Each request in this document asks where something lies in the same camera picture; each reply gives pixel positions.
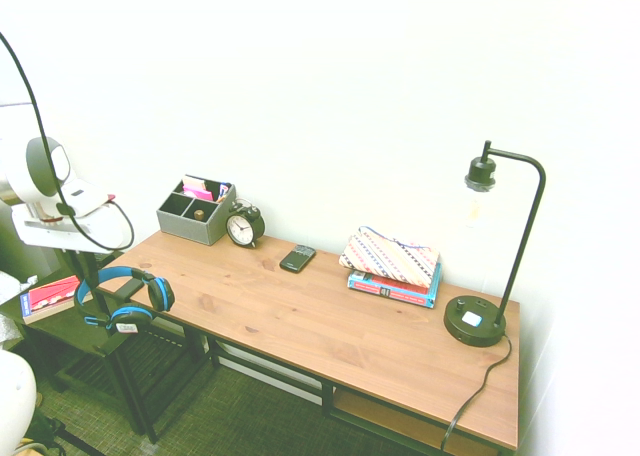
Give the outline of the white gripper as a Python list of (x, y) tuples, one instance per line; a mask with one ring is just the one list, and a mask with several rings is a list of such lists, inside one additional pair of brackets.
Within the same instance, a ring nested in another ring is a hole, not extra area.
[(76, 218), (81, 231), (68, 217), (57, 222), (43, 222), (32, 217), (26, 205), (13, 206), (11, 216), (17, 234), (25, 244), (63, 249), (65, 264), (90, 289), (100, 285), (98, 263), (91, 252), (107, 252), (126, 246), (125, 217), (112, 204)]

